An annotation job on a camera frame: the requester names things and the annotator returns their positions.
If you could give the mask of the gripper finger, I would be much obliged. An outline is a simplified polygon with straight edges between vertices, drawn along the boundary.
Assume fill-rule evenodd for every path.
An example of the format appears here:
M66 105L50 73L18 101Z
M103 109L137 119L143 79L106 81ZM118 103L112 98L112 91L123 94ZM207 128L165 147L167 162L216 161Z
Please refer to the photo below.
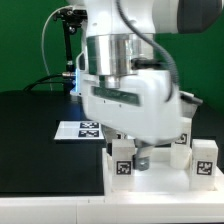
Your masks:
M154 146L138 139L134 140L134 144L137 151L132 156L133 168L138 171L148 170L150 163L150 155Z

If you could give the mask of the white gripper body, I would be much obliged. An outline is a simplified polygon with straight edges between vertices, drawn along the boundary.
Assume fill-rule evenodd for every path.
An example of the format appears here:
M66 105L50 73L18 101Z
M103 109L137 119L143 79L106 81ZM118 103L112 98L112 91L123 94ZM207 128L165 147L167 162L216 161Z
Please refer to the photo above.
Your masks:
M123 76L119 89L100 86L96 75L80 75L84 113L90 120L150 145L168 144L182 133L179 88L166 70Z

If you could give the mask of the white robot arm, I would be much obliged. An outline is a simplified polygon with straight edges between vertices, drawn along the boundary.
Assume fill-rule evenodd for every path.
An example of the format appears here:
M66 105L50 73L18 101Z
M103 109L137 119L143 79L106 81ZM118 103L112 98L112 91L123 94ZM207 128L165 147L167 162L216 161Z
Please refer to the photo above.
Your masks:
M182 134L182 104L202 101L182 92L173 57L156 34L200 33L224 10L224 0L67 0L86 13L85 66L80 90L87 118L135 139L133 168L149 168L149 150Z

